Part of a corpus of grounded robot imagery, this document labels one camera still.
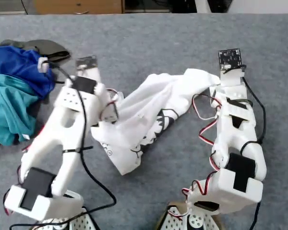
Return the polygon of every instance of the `metal base plate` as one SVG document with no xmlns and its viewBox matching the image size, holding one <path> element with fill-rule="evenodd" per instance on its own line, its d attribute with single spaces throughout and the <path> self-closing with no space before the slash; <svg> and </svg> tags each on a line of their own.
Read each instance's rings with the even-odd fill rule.
<svg viewBox="0 0 288 230">
<path fill-rule="evenodd" d="M 171 211 L 175 215 L 179 215 L 184 212 L 184 204 L 171 203 L 167 210 Z M 224 226 L 220 223 L 219 219 L 215 216 L 209 216 L 204 213 L 198 213 L 192 215 L 186 215 L 179 220 L 176 217 L 171 216 L 169 213 L 165 213 L 156 230 L 224 230 Z"/>
<path fill-rule="evenodd" d="M 62 219 L 46 219 L 42 221 L 41 223 L 60 223 L 66 221 L 66 218 Z M 81 216 L 69 223 L 69 226 L 67 224 L 59 225 L 59 226 L 44 226 L 41 228 L 38 228 L 38 230 L 98 230 L 98 226 L 91 220 L 90 216 L 84 215 Z"/>
</svg>

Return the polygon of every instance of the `wooden cabinet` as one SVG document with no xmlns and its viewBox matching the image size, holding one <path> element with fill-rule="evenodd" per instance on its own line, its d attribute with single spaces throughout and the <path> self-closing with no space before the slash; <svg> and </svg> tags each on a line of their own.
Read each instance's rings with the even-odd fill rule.
<svg viewBox="0 0 288 230">
<path fill-rule="evenodd" d="M 39 14 L 123 13 L 122 0 L 35 0 Z"/>
</svg>

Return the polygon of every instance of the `gray carpet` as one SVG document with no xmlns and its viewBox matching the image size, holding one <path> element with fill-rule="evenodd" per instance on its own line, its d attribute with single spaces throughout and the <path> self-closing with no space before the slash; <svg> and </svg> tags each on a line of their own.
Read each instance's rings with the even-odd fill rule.
<svg viewBox="0 0 288 230">
<path fill-rule="evenodd" d="M 218 74 L 217 51 L 240 47 L 248 68 L 246 78 L 267 110 L 267 134 L 263 143 L 267 176 L 256 229 L 288 229 L 288 15 L 108 15 L 108 16 L 4 16 L 0 17 L 0 41 L 51 39 L 72 51 L 73 59 L 95 54 L 103 82 L 126 95 L 150 73 L 181 74 L 199 68 Z M 74 61 L 63 65 L 74 73 Z M 60 86 L 41 104 L 37 126 L 47 120 Z M 212 112 L 207 101 L 200 108 Z M 262 111 L 254 107 L 262 130 Z M 96 212 L 101 229 L 151 230 L 166 204 L 182 200 L 182 187 L 203 179 L 211 171 L 209 146 L 197 137 L 206 123 L 193 111 L 181 117 L 151 147 L 134 172 L 120 176 L 103 149 L 85 153 L 94 173 L 117 196 L 115 207 Z M 208 133 L 215 137 L 215 130 Z M 5 216 L 2 195 L 16 183 L 21 147 L 0 147 L 0 230 L 12 223 L 33 222 L 19 214 Z M 56 172 L 60 149 L 49 154 L 42 168 Z M 83 195 L 85 204 L 97 207 L 110 201 L 78 167 L 69 189 Z M 247 230 L 255 206 L 223 215 L 228 230 Z"/>
</svg>

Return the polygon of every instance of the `teal shirt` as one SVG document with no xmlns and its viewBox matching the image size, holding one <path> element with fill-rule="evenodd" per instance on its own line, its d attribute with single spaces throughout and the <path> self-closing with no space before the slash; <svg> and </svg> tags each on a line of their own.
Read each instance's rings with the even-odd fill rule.
<svg viewBox="0 0 288 230">
<path fill-rule="evenodd" d="M 25 140 L 23 135 L 33 134 L 36 120 L 27 113 L 27 107 L 37 100 L 23 80 L 0 74 L 0 144 L 11 145 L 15 134 L 19 141 Z"/>
</svg>

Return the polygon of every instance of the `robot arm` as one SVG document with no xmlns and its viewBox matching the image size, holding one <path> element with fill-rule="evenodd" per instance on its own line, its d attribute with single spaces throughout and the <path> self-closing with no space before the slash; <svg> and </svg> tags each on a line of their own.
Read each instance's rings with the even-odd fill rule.
<svg viewBox="0 0 288 230">
<path fill-rule="evenodd" d="M 219 61 L 221 84 L 210 88 L 211 96 L 222 104 L 212 147 L 212 160 L 219 170 L 199 181 L 199 186 L 207 187 L 206 194 L 199 186 L 193 186 L 186 201 L 189 210 L 197 209 L 208 215 L 231 213 L 260 202 L 266 175 L 263 150 L 256 143 L 254 112 L 241 82 L 244 66 L 240 50 L 219 51 Z M 211 106 L 215 108 L 218 103 L 212 101 Z M 243 149 L 236 154 L 229 152 L 231 148 L 238 152 Z"/>
<path fill-rule="evenodd" d="M 39 69 L 47 70 L 41 58 Z M 71 217 L 81 212 L 80 195 L 66 196 L 74 170 L 80 161 L 80 148 L 84 130 L 83 108 L 86 111 L 86 133 L 100 120 L 115 122 L 118 119 L 100 75 L 95 57 L 77 60 L 77 77 L 67 79 L 54 103 L 54 109 L 41 133 L 34 139 L 22 157 L 19 185 L 13 185 L 5 200 L 5 207 L 36 220 Z M 62 165 L 57 175 L 46 172 L 38 165 L 56 147 L 62 145 Z"/>
</svg>

